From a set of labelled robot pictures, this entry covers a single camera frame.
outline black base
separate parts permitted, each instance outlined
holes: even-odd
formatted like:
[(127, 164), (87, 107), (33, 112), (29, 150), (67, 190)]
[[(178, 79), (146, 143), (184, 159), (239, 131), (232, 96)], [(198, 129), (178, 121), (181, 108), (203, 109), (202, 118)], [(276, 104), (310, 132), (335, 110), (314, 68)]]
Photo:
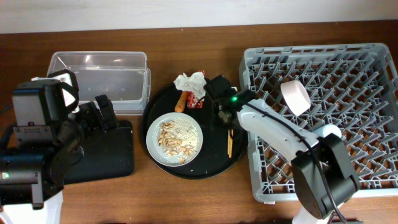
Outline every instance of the black base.
[(120, 121), (118, 128), (85, 139), (81, 146), (84, 158), (69, 169), (65, 184), (124, 177), (134, 172), (132, 125), (129, 121)]
[[(174, 112), (180, 95), (181, 91), (176, 90), (174, 84), (170, 84), (153, 96), (148, 103), (141, 124), (141, 138), (146, 151), (149, 126), (159, 116)], [(243, 130), (234, 130), (233, 155), (232, 158), (228, 158), (228, 129), (221, 127), (221, 121), (213, 116), (212, 110), (210, 99), (205, 98), (202, 109), (186, 108), (184, 111), (198, 122), (203, 132), (202, 149), (193, 161), (180, 167), (167, 167), (150, 158), (164, 171), (185, 179), (204, 179), (230, 168), (247, 148), (248, 133)]]

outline candy wrapper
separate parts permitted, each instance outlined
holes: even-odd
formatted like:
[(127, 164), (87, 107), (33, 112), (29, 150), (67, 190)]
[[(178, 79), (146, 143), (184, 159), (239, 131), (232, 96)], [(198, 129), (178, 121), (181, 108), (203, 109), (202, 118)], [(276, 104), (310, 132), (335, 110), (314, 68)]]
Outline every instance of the candy wrapper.
[(199, 103), (199, 98), (195, 97), (195, 95), (190, 91), (188, 93), (188, 99), (187, 99), (187, 107), (190, 109), (194, 109), (194, 108), (202, 108), (203, 106), (203, 101), (205, 99), (202, 99)]

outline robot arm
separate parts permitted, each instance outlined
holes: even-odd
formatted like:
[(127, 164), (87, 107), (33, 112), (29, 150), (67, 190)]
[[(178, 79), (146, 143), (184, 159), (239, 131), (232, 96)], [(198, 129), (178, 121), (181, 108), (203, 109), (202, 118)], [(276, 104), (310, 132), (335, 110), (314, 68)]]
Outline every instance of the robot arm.
[[(253, 92), (231, 89), (222, 76), (204, 88), (227, 127), (257, 134), (291, 162), (296, 194), (304, 207), (295, 223), (319, 223), (359, 190), (358, 176), (339, 137), (319, 136), (298, 127)], [(327, 168), (322, 169), (320, 162)]]
[(0, 223), (59, 223), (64, 176), (83, 158), (84, 138), (101, 138), (119, 126), (106, 95), (96, 97), (99, 109), (92, 101), (80, 105), (90, 112), (83, 113), (75, 74), (62, 70), (49, 77), (13, 92), (18, 146), (7, 148), (10, 126), (0, 144)]

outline orange food item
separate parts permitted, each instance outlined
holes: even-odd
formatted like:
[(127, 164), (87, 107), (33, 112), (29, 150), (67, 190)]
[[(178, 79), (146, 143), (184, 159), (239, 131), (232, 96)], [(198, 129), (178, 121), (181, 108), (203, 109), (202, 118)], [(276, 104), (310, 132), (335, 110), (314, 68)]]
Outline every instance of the orange food item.
[(175, 105), (174, 111), (178, 113), (182, 113), (185, 109), (185, 104), (187, 103), (187, 98), (188, 98), (188, 91), (183, 91), (181, 93), (180, 99), (177, 102), (177, 105)]

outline wooden table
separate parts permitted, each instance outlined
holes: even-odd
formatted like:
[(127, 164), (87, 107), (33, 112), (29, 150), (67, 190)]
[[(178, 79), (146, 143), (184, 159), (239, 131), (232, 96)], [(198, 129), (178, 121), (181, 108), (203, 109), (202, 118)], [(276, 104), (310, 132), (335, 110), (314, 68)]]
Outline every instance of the wooden table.
[[(332, 22), (183, 29), (104, 30), (0, 35), (0, 109), (20, 82), (44, 77), (56, 51), (142, 51), (152, 72), (151, 94), (178, 74), (205, 70), (239, 86), (238, 67), (250, 47), (382, 42), (398, 60), (398, 21)], [(74, 184), (63, 191), (61, 223), (237, 223), (291, 219), (298, 202), (263, 205), (252, 196), (248, 157), (206, 180), (184, 180), (160, 170), (133, 125), (136, 172), (129, 177)], [(0, 132), (14, 120), (0, 115)], [(366, 223), (396, 223), (398, 198), (352, 199), (341, 211)]]

